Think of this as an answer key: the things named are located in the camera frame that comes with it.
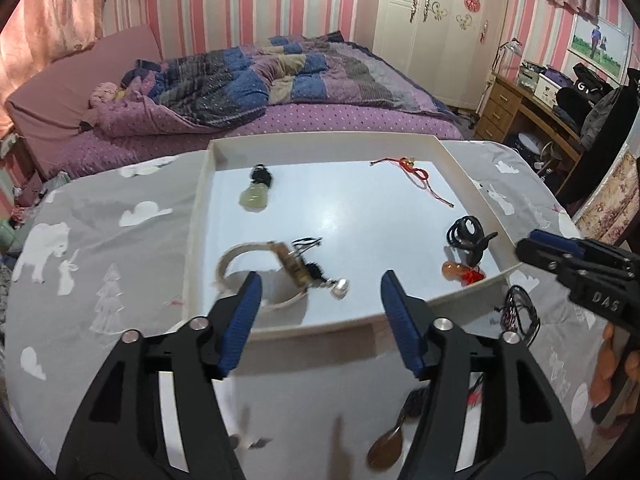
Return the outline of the right hand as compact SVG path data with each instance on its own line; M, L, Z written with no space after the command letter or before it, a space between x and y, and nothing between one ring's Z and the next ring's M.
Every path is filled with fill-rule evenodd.
M598 354L596 368L589 389L590 401L594 406L604 403L612 392L612 377L616 371L620 359L616 358L613 351L613 336L615 326L608 323L602 334L603 342Z

